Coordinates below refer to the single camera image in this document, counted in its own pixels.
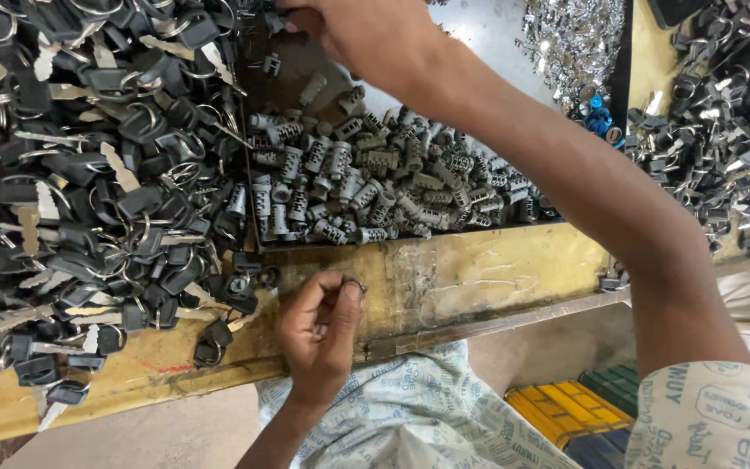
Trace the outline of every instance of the person's right hand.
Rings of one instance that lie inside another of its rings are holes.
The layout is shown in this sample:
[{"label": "person's right hand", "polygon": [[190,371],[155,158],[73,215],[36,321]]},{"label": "person's right hand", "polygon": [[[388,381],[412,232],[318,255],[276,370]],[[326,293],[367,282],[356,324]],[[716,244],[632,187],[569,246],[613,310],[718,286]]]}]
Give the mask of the person's right hand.
[{"label": "person's right hand", "polygon": [[435,79],[447,60],[447,36],[424,0],[276,0],[297,8],[290,33],[306,31],[323,50],[371,85],[404,100]]}]

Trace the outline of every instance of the blue lock part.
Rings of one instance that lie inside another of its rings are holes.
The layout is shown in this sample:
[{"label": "blue lock part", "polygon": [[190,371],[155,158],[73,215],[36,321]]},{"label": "blue lock part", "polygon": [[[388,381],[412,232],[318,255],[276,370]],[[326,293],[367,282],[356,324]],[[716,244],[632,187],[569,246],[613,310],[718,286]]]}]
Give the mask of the blue lock part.
[{"label": "blue lock part", "polygon": [[599,137],[603,137],[607,134],[609,124],[604,119],[594,119],[592,116],[586,119],[586,130],[597,134]]},{"label": "blue lock part", "polygon": [[586,118],[586,122],[589,122],[590,119],[602,120],[607,123],[607,126],[612,125],[612,116],[609,115],[609,109],[606,108],[593,109],[592,113]]},{"label": "blue lock part", "polygon": [[601,98],[600,94],[595,93],[595,96],[592,96],[592,99],[589,100],[589,103],[592,105],[593,109],[598,109],[603,105],[603,99]]}]

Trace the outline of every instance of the wrist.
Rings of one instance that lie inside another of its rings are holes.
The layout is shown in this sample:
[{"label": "wrist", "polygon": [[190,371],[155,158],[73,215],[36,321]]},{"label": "wrist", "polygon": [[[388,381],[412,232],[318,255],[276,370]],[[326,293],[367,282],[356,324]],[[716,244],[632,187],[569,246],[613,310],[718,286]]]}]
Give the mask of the wrist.
[{"label": "wrist", "polygon": [[290,396],[285,400],[277,415],[284,416],[286,421],[292,422],[298,431],[307,433],[326,414],[326,410],[328,410],[328,405],[307,403]]},{"label": "wrist", "polygon": [[405,87],[392,94],[423,116],[454,125],[453,118],[466,113],[471,103],[472,76],[485,64],[464,43],[444,34],[432,41],[422,58]]}]

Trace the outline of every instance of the floor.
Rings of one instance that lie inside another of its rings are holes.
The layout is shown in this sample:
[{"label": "floor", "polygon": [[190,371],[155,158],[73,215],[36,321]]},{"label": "floor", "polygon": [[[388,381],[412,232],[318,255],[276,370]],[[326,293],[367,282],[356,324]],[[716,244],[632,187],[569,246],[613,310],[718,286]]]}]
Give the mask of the floor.
[{"label": "floor", "polygon": [[[497,393],[575,378],[635,357],[625,304],[468,341],[474,371]],[[3,469],[232,468],[259,433],[253,385],[130,410],[37,435]]]}]

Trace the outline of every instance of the hand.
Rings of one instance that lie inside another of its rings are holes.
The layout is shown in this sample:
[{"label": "hand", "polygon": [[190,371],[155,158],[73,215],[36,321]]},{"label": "hand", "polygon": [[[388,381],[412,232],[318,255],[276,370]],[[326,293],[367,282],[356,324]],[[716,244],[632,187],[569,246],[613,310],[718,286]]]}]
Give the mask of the hand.
[{"label": "hand", "polygon": [[306,31],[327,54],[367,82],[406,102],[437,76],[451,41],[423,0],[276,0],[298,8],[290,33]]},{"label": "hand", "polygon": [[288,400],[320,414],[331,405],[352,369],[362,299],[360,283],[338,271],[303,285],[276,326],[294,381]]}]

